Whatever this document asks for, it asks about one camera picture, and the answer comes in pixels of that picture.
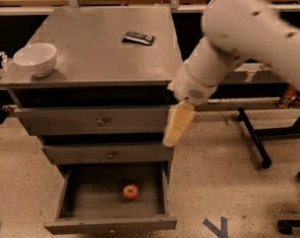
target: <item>cabinet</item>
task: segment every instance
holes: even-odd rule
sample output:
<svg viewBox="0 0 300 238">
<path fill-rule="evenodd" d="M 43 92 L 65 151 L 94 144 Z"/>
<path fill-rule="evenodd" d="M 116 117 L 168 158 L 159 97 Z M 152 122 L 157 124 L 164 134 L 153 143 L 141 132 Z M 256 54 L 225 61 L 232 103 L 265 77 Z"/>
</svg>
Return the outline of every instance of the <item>cabinet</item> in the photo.
<svg viewBox="0 0 300 238">
<path fill-rule="evenodd" d="M 123 44 L 131 30 L 152 33 L 155 43 Z M 168 208 L 174 149 L 161 143 L 176 103 L 166 87 L 181 65 L 169 9 L 56 9 L 30 42 L 56 45 L 54 72 L 34 78 L 12 65 L 0 85 L 64 177 L 55 220 L 45 228 L 52 234 L 174 229 Z M 133 201 L 122 195 L 129 182 L 140 190 Z"/>
</svg>

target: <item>closed drawer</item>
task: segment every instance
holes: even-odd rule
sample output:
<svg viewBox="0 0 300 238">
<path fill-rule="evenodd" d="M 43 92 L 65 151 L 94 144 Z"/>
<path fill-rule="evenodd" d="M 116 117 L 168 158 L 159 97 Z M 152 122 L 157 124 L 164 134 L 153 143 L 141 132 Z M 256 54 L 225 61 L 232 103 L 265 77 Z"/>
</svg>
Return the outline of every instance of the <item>closed drawer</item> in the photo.
<svg viewBox="0 0 300 238">
<path fill-rule="evenodd" d="M 162 132 L 167 107 L 22 108 L 15 114 L 30 135 Z"/>
<path fill-rule="evenodd" d="M 128 201 L 123 187 L 134 183 L 139 196 Z M 45 224 L 52 234 L 174 229 L 169 216 L 164 165 L 103 164 L 69 168 L 56 220 Z"/>
<path fill-rule="evenodd" d="M 171 161 L 173 148 L 160 143 L 44 146 L 53 165 Z"/>
</svg>

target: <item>floor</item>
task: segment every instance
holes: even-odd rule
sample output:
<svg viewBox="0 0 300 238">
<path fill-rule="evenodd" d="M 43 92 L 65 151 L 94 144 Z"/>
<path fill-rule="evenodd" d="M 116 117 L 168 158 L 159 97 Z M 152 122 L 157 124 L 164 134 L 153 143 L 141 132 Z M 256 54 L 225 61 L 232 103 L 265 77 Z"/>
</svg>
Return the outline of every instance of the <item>floor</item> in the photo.
<svg viewBox="0 0 300 238">
<path fill-rule="evenodd" d="M 205 105 L 176 146 L 169 181 L 175 230 L 54 237 L 285 237 L 277 220 L 300 219 L 300 139 L 265 141 L 273 163 L 262 169 L 245 125 L 237 121 L 237 105 Z M 255 128 L 290 126 L 300 114 L 266 103 L 241 105 Z M 38 139 L 7 118 L 0 125 L 0 237 L 52 237 L 43 224 L 54 220 L 62 182 Z M 291 237 L 300 237 L 300 229 Z"/>
</svg>

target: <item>drawer handle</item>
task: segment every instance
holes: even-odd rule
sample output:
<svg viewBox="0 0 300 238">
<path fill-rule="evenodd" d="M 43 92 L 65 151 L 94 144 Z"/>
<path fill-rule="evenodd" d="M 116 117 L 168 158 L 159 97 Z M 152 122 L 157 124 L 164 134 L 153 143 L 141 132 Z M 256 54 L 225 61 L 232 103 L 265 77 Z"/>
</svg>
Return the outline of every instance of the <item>drawer handle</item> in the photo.
<svg viewBox="0 0 300 238">
<path fill-rule="evenodd" d="M 108 158 L 109 159 L 113 159 L 116 155 L 118 155 L 119 153 L 116 153 L 116 152 L 110 152 L 109 154 L 108 154 Z"/>
<path fill-rule="evenodd" d="M 102 117 L 100 117 L 98 120 L 97 120 L 97 125 L 99 126 L 99 127 L 102 127 L 102 126 L 104 126 L 106 124 L 106 121 L 102 118 Z"/>
</svg>

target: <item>gray tabletop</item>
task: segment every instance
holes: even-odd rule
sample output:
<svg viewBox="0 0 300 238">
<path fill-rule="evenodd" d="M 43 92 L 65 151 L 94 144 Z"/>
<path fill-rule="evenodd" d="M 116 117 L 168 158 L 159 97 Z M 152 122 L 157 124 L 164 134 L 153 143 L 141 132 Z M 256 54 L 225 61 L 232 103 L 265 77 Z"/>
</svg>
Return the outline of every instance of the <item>gray tabletop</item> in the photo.
<svg viewBox="0 0 300 238">
<path fill-rule="evenodd" d="M 155 36 L 152 46 L 123 43 L 128 31 Z M 161 84 L 173 78 L 182 60 L 167 7 L 55 9 L 29 43 L 51 43 L 57 64 L 43 78 L 12 65 L 4 87 Z"/>
</svg>

